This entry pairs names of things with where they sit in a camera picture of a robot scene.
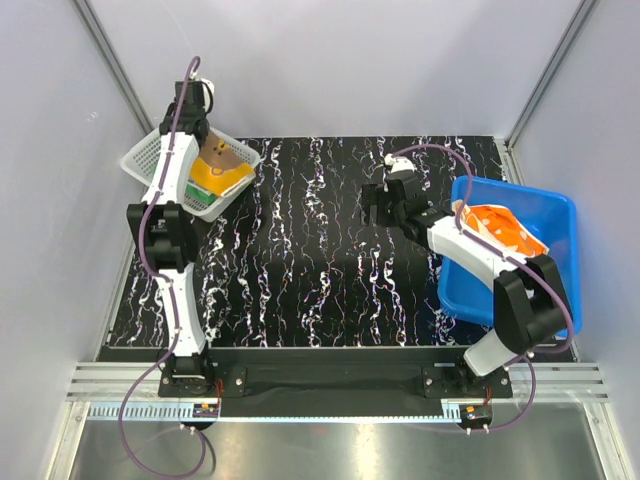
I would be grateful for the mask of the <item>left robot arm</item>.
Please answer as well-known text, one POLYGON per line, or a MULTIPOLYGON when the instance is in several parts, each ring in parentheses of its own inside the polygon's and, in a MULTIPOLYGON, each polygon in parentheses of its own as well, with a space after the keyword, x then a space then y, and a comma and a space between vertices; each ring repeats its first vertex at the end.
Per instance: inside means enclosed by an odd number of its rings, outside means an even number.
POLYGON ((175 84, 175 98, 159 126, 158 162, 147 193, 127 207, 127 221, 140 260, 161 293, 169 333, 158 359, 163 397, 203 396, 215 386, 194 294, 197 235, 183 206, 194 161, 209 134, 213 106, 208 82, 175 84))

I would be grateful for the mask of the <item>orange floral towel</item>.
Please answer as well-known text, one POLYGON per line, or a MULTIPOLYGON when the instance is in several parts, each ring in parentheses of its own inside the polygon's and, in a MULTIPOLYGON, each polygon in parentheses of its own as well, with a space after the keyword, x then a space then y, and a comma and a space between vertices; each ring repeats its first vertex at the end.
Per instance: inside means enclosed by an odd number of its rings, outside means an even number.
POLYGON ((462 223, 486 240, 527 257, 549 253, 549 247, 532 235, 507 207, 495 204, 462 206, 462 203, 462 200, 454 201, 453 212, 461 212, 462 223))

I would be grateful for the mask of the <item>green microfiber towel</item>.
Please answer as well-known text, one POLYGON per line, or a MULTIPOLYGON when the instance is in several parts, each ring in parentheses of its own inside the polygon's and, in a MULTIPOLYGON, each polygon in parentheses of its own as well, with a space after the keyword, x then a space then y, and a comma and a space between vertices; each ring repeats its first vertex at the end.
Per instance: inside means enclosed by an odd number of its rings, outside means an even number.
POLYGON ((205 205, 211 205, 217 200, 217 196, 214 193, 191 181, 187 183, 186 192, 198 202, 205 205))

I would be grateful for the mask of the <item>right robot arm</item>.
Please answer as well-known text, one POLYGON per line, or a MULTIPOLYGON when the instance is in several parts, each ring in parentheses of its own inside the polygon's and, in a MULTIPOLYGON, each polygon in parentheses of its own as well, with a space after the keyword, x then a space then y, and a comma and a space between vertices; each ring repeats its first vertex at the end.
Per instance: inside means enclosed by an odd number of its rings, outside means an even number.
POLYGON ((360 210, 362 224, 399 228, 408 240, 453 260, 493 294, 493 329, 465 350, 453 374, 463 395, 480 394, 490 374, 559 332, 573 336, 570 305, 555 261, 546 254, 511 252, 463 225, 460 210, 431 206, 415 172, 399 171, 381 184, 364 184, 360 210))

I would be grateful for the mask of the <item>brown yellow towel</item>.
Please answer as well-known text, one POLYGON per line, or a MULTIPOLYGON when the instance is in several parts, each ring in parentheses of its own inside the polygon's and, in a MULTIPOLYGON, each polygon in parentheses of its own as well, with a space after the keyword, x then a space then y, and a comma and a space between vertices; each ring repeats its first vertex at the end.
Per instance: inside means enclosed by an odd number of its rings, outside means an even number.
POLYGON ((253 167, 213 132, 208 134, 190 171, 192 183, 216 197, 230 196, 254 178, 253 167))

